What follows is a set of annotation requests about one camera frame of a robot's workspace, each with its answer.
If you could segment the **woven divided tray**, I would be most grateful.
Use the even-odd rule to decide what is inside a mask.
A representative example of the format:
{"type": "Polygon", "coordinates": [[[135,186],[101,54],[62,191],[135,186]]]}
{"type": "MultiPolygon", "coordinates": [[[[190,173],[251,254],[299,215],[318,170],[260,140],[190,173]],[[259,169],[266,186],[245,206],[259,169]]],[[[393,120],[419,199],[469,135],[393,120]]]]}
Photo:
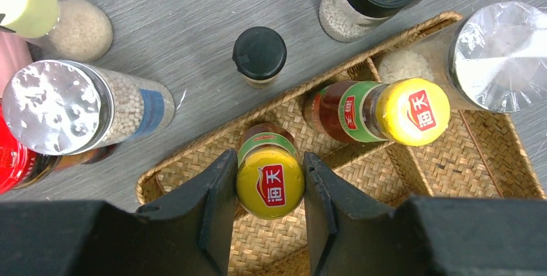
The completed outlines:
{"type": "Polygon", "coordinates": [[[461,14],[443,12],[204,135],[139,177],[139,202],[154,201],[201,173],[226,149],[236,148],[249,127],[263,122],[289,131],[299,153],[316,153],[337,175],[390,206],[410,194],[545,199],[508,115],[453,110],[440,138],[419,147],[340,143],[314,131],[303,118],[304,103],[315,90],[342,80],[378,80],[382,55],[460,21],[461,14]]]}

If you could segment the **silver lid tall glass jar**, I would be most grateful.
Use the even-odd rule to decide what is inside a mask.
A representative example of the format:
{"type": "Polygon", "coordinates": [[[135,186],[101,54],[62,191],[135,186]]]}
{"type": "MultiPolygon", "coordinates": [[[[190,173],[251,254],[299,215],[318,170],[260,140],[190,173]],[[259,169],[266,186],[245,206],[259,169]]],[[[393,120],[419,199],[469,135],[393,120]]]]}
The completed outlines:
{"type": "Polygon", "coordinates": [[[420,77],[455,110],[514,113],[546,100],[546,12],[504,1],[376,60],[380,80],[420,77]]]}

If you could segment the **silver lid pepper jar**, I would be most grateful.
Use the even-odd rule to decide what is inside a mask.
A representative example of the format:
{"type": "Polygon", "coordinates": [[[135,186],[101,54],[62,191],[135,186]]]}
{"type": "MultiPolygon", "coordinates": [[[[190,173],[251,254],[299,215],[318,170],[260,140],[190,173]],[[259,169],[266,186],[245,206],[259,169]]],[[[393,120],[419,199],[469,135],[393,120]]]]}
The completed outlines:
{"type": "Polygon", "coordinates": [[[69,60],[36,61],[3,92],[3,117],[25,147],[74,155],[166,128],[173,95],[161,83],[69,60]]]}

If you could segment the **yellow cap sauce bottle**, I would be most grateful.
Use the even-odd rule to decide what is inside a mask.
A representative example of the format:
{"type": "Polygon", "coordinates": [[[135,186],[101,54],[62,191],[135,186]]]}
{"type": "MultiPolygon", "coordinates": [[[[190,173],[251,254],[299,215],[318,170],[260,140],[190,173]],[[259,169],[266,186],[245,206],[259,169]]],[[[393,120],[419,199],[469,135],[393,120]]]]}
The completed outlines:
{"type": "Polygon", "coordinates": [[[250,127],[241,137],[237,159],[237,198],[247,212],[272,220],[300,205],[304,173],[290,132],[274,123],[250,127]]]}
{"type": "Polygon", "coordinates": [[[443,89],[426,79],[343,80],[310,95],[303,115],[315,131],[343,143],[423,146],[447,129],[451,108],[443,89]]]}

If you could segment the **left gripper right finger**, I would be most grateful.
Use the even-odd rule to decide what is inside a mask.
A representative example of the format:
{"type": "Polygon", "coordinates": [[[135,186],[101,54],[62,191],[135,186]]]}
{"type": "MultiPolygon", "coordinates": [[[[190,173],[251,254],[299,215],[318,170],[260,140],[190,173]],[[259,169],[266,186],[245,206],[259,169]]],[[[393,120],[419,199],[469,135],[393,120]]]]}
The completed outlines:
{"type": "Polygon", "coordinates": [[[303,158],[312,275],[545,275],[546,202],[411,196],[399,207],[303,158]]]}

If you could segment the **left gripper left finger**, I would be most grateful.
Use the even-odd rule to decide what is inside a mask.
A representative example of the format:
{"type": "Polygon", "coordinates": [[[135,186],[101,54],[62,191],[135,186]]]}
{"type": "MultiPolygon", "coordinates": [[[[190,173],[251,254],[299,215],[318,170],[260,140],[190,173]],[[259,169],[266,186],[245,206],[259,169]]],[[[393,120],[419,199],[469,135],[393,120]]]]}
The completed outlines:
{"type": "Polygon", "coordinates": [[[235,150],[126,212],[105,201],[1,205],[2,275],[226,275],[235,150]]]}

